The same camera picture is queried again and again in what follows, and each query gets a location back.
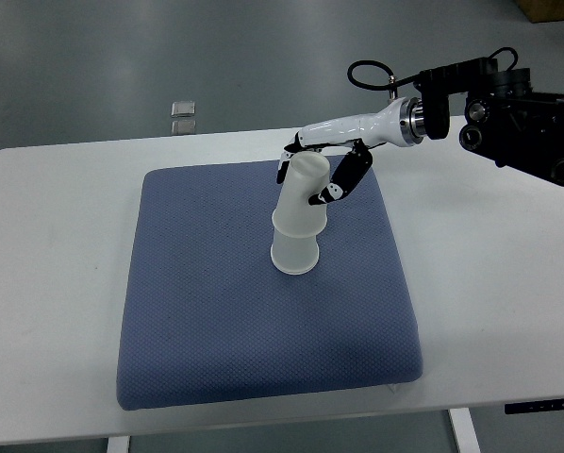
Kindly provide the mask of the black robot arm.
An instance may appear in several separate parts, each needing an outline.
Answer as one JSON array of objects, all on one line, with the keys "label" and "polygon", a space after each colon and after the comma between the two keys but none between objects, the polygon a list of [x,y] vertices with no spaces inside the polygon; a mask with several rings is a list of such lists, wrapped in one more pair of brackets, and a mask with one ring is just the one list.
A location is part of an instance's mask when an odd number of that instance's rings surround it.
[{"label": "black robot arm", "polygon": [[385,71],[389,78],[384,85],[374,85],[354,76],[355,69],[365,64],[363,60],[352,63],[348,80],[360,89],[387,92],[387,106],[377,113],[304,126],[280,157],[277,183],[284,182],[290,161],[298,153],[320,152],[329,146],[348,148],[329,182],[309,197],[309,205],[347,197],[372,166],[377,146],[410,147],[425,138],[446,139],[449,98],[458,93],[466,96],[466,124],[458,133],[463,149],[492,160],[499,168],[507,166],[564,187],[564,94],[534,92],[529,69],[509,64],[500,70],[497,56],[491,54],[398,78],[389,66],[372,60],[370,66]]}]

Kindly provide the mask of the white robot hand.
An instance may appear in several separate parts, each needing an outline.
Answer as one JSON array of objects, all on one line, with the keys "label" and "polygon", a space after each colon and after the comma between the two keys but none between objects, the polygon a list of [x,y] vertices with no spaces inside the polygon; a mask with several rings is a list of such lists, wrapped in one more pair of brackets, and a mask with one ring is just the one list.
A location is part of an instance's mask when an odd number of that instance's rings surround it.
[{"label": "white robot hand", "polygon": [[330,181],[308,199],[310,206],[319,206],[347,197],[373,164],[369,148],[385,143],[399,147],[420,144],[426,136],[423,104],[418,98],[392,100],[377,113],[353,115],[326,120],[302,127],[293,143],[283,148],[276,174],[276,183],[285,181],[291,158],[301,150],[327,146],[348,146],[352,149],[342,158]]}]

